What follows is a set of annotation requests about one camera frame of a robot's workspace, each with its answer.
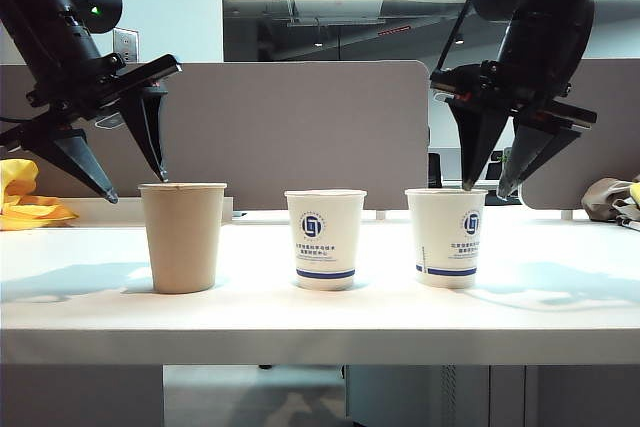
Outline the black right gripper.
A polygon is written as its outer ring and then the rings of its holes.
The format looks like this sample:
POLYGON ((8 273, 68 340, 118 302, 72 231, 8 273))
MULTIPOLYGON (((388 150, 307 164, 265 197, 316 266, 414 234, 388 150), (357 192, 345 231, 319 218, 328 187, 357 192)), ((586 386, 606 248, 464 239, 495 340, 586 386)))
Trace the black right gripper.
POLYGON ((514 141, 497 188, 508 197, 547 161, 591 128, 597 113, 560 102, 571 83, 551 74, 540 77, 497 61, 437 69, 432 87, 451 94, 446 100, 457 124, 462 188, 470 191, 491 156, 509 116, 514 141))

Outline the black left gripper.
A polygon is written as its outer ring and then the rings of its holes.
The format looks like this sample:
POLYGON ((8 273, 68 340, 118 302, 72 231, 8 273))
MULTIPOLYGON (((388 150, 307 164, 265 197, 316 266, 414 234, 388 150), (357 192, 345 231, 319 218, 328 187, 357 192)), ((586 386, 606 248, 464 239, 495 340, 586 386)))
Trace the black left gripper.
POLYGON ((162 80, 181 71, 179 61, 166 54, 120 73, 124 59, 109 54, 89 61, 87 66, 85 73, 73 71, 59 82, 36 85, 27 94, 28 102, 49 109, 2 132, 1 145, 30 150, 108 202, 117 203, 118 195, 89 147, 85 131, 71 129, 71 124, 119 114, 151 170, 166 182, 160 112, 168 91, 162 80))

